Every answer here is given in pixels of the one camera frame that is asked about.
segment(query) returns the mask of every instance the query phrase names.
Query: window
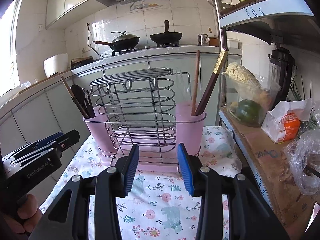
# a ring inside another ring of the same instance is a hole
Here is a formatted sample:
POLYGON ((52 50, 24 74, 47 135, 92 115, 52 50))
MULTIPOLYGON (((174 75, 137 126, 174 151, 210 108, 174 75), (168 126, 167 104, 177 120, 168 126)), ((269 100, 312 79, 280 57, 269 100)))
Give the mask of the window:
POLYGON ((0 96, 20 85, 15 63, 15 18, 20 0, 14 0, 0 19, 0 96))

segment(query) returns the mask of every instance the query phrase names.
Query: electrical cord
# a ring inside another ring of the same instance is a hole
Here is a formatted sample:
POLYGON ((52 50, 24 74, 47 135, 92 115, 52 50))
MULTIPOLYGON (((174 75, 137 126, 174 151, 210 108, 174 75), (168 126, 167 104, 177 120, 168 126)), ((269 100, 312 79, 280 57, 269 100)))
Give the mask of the electrical cord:
POLYGON ((91 47, 91 45, 89 44, 90 34, 91 34, 91 37, 93 37, 93 36, 92 36, 92 33, 90 32, 89 25, 90 25, 90 24, 87 23, 88 33, 89 33, 89 35, 88 35, 88 41, 87 41, 88 46, 89 46, 91 49, 93 49, 93 51, 94 51, 95 53, 97 53, 100 57, 104 58, 102 55, 100 55, 100 54, 99 54, 93 47, 91 47))

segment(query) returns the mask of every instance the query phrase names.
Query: metal screw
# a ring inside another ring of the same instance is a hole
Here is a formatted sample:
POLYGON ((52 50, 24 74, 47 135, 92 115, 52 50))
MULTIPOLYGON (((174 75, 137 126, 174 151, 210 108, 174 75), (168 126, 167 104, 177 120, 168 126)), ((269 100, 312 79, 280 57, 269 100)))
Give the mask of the metal screw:
POLYGON ((115 173, 117 171, 116 167, 109 167, 107 168, 107 173, 115 173))
POLYGON ((77 181, 79 181, 81 179, 81 177, 79 176, 79 175, 75 175, 75 176, 73 176, 72 178, 71 178, 71 180, 73 181, 73 182, 77 182, 77 181))
POLYGON ((207 173, 207 172, 210 171, 210 168, 207 167, 207 166, 202 166, 202 167, 200 168, 200 171, 201 171, 201 172, 204 172, 204 173, 207 173))
POLYGON ((238 174, 237 179, 239 180, 245 180, 245 176, 243 174, 238 174))

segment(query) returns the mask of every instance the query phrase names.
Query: green vegetable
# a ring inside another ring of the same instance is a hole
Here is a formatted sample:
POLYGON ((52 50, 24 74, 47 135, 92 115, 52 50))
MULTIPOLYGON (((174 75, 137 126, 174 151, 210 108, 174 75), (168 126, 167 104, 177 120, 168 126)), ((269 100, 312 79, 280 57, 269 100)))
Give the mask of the green vegetable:
POLYGON ((239 102, 236 117, 248 125, 259 125, 259 113, 262 107, 255 101, 244 99, 239 102))

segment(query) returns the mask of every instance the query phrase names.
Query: wall outlet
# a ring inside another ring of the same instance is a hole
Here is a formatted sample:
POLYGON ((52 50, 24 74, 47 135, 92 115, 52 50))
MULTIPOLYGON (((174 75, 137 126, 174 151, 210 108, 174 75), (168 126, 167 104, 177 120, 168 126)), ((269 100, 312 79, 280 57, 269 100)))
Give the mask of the wall outlet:
POLYGON ((82 53, 85 53, 85 52, 88 52, 91 50, 91 47, 89 47, 88 45, 85 46, 83 49, 82 49, 82 53))

